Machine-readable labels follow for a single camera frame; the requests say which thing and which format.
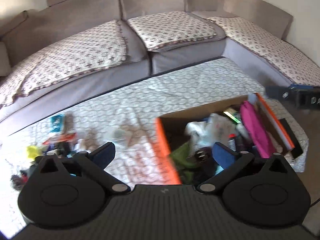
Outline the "magenta fabric pouch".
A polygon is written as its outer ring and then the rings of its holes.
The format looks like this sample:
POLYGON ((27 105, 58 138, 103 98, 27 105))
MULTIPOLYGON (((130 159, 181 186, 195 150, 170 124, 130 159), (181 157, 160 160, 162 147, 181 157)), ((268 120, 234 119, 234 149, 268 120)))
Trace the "magenta fabric pouch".
POLYGON ((244 101, 241 104, 240 115, 242 123, 257 147, 260 156, 267 159, 272 154, 276 153, 276 148, 272 144, 271 138, 268 135, 260 116, 249 101, 244 101))

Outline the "orange snack packet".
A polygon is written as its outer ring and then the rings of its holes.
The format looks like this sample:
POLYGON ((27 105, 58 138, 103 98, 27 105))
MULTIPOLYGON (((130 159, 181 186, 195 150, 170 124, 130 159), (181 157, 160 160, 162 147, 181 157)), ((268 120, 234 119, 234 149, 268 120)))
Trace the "orange snack packet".
POLYGON ((55 135, 55 136, 48 138, 42 144, 43 145, 51 145, 51 144, 57 144, 60 142, 70 142, 70 141, 73 141, 75 139, 75 137, 76 137, 76 133, 55 135))

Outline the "orange cardboard box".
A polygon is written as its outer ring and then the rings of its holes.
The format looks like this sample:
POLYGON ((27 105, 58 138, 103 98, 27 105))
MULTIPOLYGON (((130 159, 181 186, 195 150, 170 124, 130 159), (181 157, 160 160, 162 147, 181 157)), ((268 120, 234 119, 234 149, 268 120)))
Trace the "orange cardboard box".
POLYGON ((158 116, 158 155, 168 184, 199 184, 231 164, 234 157, 218 153, 217 144, 253 151, 262 159, 272 153, 293 159, 303 154, 289 119, 276 114, 280 107, 253 93, 158 116))

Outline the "white wet wipes pack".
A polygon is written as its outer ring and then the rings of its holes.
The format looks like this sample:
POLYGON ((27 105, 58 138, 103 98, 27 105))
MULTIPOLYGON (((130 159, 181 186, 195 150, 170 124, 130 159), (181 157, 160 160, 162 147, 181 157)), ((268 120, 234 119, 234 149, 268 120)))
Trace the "white wet wipes pack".
POLYGON ((227 117, 212 113, 207 121, 187 123, 184 134, 190 137, 189 156, 201 148, 212 148, 216 142, 228 145, 229 136, 235 133, 235 124, 227 117))

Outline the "green gum pack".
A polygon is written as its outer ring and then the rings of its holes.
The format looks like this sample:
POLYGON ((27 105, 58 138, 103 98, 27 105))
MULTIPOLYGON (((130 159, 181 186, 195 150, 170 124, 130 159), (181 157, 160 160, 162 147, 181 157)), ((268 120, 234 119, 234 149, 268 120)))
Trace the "green gum pack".
POLYGON ((242 123, 240 112, 233 109, 232 107, 229 107, 228 109, 224 110, 223 114, 227 116, 229 119, 231 119, 232 122, 234 122, 235 124, 242 123))

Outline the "green cloth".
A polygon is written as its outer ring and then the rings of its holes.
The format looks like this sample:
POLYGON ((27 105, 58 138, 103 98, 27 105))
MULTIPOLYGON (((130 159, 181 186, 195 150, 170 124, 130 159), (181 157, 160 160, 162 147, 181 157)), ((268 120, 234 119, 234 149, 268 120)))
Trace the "green cloth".
POLYGON ((184 183, 190 183, 193 180, 194 171, 200 166, 193 158, 189 158, 189 153, 190 146, 189 143, 186 142, 169 154, 175 170, 184 183))

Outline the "leaf patterned table quilt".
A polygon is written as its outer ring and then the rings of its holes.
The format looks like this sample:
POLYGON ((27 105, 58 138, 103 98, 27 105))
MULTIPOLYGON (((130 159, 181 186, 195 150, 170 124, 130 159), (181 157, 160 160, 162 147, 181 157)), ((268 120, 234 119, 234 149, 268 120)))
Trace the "leaf patterned table quilt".
MULTIPOLYGON (((162 184, 169 181, 169 171, 158 156, 158 116, 264 91, 232 60, 221 58, 154 76, 70 107, 64 111, 66 128, 80 133, 91 150, 107 141, 109 130, 128 131, 129 145, 117 149, 107 172, 130 186, 162 184)), ((49 119, 43 119, 1 138, 1 232, 8 238, 25 227, 17 205, 18 192, 10 178, 29 167, 27 147, 38 146, 48 137, 49 119)))

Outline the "blue tissue pack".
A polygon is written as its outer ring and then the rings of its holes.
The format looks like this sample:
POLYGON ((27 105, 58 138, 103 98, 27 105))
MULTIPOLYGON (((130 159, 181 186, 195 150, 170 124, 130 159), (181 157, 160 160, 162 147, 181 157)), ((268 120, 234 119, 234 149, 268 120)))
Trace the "blue tissue pack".
POLYGON ((65 131, 65 115, 57 114, 50 117, 50 133, 62 134, 65 131))

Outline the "patterned sofa cushion cover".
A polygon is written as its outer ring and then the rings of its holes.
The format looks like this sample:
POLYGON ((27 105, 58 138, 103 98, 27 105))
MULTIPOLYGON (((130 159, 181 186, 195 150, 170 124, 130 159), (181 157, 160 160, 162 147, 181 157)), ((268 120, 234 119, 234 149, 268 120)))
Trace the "patterned sofa cushion cover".
POLYGON ((51 44, 16 64, 1 82, 1 106, 76 76, 117 67, 127 58, 118 20, 51 44))

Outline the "grey sofa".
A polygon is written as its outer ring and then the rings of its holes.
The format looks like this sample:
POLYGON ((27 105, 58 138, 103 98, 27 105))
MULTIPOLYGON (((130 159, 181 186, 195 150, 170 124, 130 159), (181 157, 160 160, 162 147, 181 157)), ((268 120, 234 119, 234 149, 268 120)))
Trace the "grey sofa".
POLYGON ((13 131, 114 88, 172 69, 230 57, 264 84, 291 85, 265 59, 226 36, 209 17, 241 17, 286 41, 293 17, 263 0, 47 0, 41 11, 24 10, 1 26, 1 82, 13 67, 37 51, 82 31, 118 20, 127 46, 124 63, 73 77, 1 106, 1 125, 13 131), (149 52, 127 20, 185 11, 208 23, 216 38, 170 50, 149 52))

